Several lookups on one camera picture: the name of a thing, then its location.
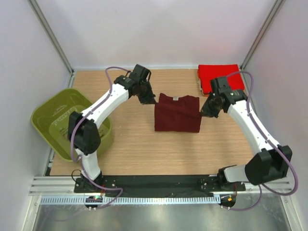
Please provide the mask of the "dark red t shirt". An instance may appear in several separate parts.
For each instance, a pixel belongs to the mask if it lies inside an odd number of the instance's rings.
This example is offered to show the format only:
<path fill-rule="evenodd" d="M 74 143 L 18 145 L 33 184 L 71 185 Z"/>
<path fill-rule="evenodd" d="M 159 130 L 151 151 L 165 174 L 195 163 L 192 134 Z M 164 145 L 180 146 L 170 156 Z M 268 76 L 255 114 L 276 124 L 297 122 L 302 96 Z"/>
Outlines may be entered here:
<path fill-rule="evenodd" d="M 160 93 L 154 107 L 154 130 L 158 132 L 200 132 L 200 99 L 186 95 L 171 97 Z"/>

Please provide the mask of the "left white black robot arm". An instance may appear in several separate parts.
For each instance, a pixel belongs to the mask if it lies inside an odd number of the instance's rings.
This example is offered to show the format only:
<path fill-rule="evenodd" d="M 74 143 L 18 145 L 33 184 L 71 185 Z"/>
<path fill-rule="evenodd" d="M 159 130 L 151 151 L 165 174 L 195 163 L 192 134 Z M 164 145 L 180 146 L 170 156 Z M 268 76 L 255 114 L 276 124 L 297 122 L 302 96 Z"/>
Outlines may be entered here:
<path fill-rule="evenodd" d="M 80 161 L 85 187 L 92 193 L 103 187 L 102 171 L 98 164 L 97 150 L 101 144 L 99 128 L 103 121 L 122 103 L 137 96 L 141 104 L 155 104 L 155 95 L 150 84 L 151 71 L 139 64 L 133 70 L 124 69 L 125 75 L 111 80 L 105 74 L 109 90 L 94 104 L 82 112 L 72 112 L 69 116 L 67 138 L 70 142 L 70 155 L 75 163 Z"/>

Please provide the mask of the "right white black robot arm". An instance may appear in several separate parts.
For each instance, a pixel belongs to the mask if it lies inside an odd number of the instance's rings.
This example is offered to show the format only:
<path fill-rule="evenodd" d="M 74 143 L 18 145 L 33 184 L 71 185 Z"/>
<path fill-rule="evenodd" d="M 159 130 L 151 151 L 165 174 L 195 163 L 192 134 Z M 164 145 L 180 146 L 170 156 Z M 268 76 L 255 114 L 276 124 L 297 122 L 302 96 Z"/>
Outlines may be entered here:
<path fill-rule="evenodd" d="M 210 86 L 201 116 L 218 117 L 221 111 L 227 113 L 238 124 L 254 155 L 245 165 L 221 168 L 217 186 L 227 191 L 235 182 L 247 181 L 260 185 L 285 178 L 293 154 L 291 148 L 280 145 L 268 133 L 251 109 L 243 90 L 232 90 L 226 77 L 211 80 Z"/>

